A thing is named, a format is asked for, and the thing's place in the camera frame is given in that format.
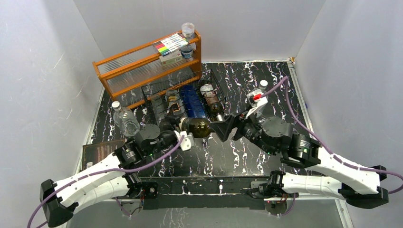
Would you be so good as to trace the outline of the clear whisky bottle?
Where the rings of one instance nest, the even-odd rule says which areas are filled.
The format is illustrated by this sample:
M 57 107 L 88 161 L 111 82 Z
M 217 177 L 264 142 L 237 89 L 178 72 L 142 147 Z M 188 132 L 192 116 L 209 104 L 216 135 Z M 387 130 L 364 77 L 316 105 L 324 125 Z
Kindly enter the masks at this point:
M 178 90 L 167 90 L 165 98 L 168 103 L 167 115 L 186 117 L 186 111 Z

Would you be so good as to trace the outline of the olive green wine bottle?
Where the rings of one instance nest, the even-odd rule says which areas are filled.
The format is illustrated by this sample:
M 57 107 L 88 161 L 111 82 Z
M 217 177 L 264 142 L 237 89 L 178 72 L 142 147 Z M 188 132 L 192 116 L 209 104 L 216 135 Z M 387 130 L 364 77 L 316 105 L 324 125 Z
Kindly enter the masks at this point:
M 211 115 L 217 121 L 223 121 L 224 120 L 224 109 L 223 109 L 223 106 L 222 106 L 220 100 L 218 99 L 218 96 L 217 96 L 212 84 L 210 84 L 210 83 L 203 84 L 200 87 L 200 92 L 206 100 L 206 103 L 208 105 L 208 110 L 211 113 Z

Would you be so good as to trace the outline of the dark green wine bottle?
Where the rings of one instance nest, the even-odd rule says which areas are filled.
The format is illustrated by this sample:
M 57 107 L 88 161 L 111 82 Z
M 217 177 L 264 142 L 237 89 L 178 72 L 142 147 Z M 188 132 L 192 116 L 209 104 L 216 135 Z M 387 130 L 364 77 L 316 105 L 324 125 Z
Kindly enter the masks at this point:
M 183 117 L 180 119 L 179 128 L 191 133 L 194 138 L 206 138 L 212 133 L 210 121 L 206 118 Z

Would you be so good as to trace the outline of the blue glass bottle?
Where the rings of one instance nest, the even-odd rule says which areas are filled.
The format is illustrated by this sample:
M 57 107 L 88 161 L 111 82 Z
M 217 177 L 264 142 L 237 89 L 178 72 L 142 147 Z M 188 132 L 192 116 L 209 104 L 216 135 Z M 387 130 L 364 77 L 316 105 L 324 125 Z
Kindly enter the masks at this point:
M 207 118 L 204 106 L 201 103 L 193 85 L 184 85 L 180 92 L 188 117 Z

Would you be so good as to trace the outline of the clear bottle white cap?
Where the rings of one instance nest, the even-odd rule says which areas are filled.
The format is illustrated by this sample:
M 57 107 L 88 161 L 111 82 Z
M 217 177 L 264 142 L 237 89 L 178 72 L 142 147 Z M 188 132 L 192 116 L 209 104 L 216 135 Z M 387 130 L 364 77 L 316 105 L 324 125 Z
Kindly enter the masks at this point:
M 262 92 L 263 94 L 266 92 L 267 90 L 267 86 L 268 86 L 268 81 L 267 80 L 261 80 L 259 82 L 259 86 L 252 89 L 252 92 L 254 91 L 258 91 L 258 92 Z

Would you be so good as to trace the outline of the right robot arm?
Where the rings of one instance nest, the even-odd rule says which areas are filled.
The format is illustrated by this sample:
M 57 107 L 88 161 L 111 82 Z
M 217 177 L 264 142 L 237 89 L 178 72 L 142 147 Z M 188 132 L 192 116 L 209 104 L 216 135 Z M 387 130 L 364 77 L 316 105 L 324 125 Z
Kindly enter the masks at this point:
M 272 171 L 267 182 L 253 181 L 248 194 L 253 198 L 284 197 L 310 193 L 330 196 L 347 204 L 373 209 L 388 203 L 388 191 L 380 183 L 385 179 L 382 166 L 371 168 L 329 154 L 321 143 L 308 135 L 294 133 L 293 125 L 278 117 L 259 123 L 242 114 L 229 115 L 213 122 L 211 129 L 221 141 L 235 129 L 233 140 L 246 138 L 269 155 L 280 154 L 287 166 L 315 171 L 317 176 L 304 176 Z

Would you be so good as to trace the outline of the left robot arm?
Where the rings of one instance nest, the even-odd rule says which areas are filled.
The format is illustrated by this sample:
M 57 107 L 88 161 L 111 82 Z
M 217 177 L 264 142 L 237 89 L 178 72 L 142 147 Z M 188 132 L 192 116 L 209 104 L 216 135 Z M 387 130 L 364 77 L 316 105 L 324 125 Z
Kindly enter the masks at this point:
M 193 144 L 193 135 L 187 131 L 144 125 L 133 139 L 91 167 L 63 180 L 42 182 L 39 208 L 44 211 L 45 224 L 58 227 L 82 209 L 111 198 L 155 199 L 157 183 L 141 181 L 138 172 Z

